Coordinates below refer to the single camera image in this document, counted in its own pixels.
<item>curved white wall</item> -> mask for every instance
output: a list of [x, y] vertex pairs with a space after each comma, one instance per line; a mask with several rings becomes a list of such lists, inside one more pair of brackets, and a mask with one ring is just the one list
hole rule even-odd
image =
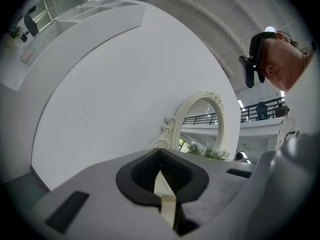
[[92, 164], [142, 150], [160, 134], [164, 117], [200, 91], [221, 95], [227, 149], [234, 153], [240, 111], [226, 75], [189, 29], [147, 5], [141, 27], [94, 49], [54, 91], [36, 131], [32, 166], [54, 189]]

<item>white ceiling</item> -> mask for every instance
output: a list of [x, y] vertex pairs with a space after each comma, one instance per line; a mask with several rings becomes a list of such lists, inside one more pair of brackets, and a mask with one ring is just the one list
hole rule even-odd
[[[311, 35], [303, 19], [288, 0], [148, 0], [193, 31], [224, 69], [238, 95], [248, 89], [238, 57], [249, 54], [251, 37], [266, 27], [291, 35], [300, 48], [310, 45]], [[269, 83], [258, 84], [246, 96], [255, 100], [274, 99], [279, 91]]]

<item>black metal railing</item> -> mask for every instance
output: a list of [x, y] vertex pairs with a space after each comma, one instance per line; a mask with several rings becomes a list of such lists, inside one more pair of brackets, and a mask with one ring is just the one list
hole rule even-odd
[[[240, 122], [252, 122], [267, 120], [271, 118], [284, 117], [287, 105], [282, 97], [271, 99], [258, 104], [245, 106], [241, 109]], [[202, 114], [196, 116], [186, 117], [183, 121], [184, 125], [197, 125], [197, 124], [218, 124], [216, 113]]]

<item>window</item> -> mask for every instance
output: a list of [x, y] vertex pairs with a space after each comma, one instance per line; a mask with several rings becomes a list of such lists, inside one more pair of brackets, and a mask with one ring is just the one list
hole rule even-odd
[[189, 151], [190, 144], [184, 141], [182, 138], [179, 140], [179, 151], [187, 153]]
[[35, 4], [36, 9], [31, 14], [31, 17], [37, 24], [40, 32], [48, 26], [54, 18], [85, 2], [85, 0], [42, 0]]

